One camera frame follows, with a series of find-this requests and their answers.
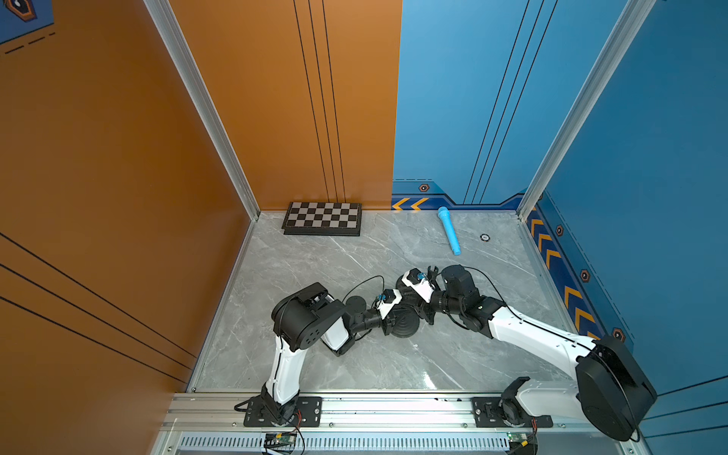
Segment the black round stand base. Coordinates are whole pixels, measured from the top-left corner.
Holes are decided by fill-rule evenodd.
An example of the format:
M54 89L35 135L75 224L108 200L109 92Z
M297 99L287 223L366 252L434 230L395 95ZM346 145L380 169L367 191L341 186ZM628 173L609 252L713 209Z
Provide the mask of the black round stand base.
M414 310L409 308L392 309L387 317L389 334L400 339L407 339L417 333L420 318Z

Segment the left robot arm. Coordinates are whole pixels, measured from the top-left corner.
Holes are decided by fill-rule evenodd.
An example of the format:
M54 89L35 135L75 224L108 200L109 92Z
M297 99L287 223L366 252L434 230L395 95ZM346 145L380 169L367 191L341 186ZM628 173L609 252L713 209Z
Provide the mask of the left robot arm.
M322 340L336 355L346 354L359 334L384 327L402 300L400 291L386 289L372 308L366 303L346 305L314 282L280 301L271 313L277 339L275 359L260 394L272 422L287 425L294 419L301 370L311 346Z

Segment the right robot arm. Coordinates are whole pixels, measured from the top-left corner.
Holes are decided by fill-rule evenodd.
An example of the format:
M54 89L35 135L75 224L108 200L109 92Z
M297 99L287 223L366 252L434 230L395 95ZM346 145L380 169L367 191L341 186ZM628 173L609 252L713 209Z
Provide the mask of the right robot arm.
M459 327L525 350L557 367L567 379L518 377L500 395L500 418L512 427L542 416L587 421L617 441L637 441L638 427L657 392L622 341L593 339L555 328L509 306L502 295L483 294L471 268L449 265L423 273L414 268L383 291L379 312L398 337L410 337L436 315Z

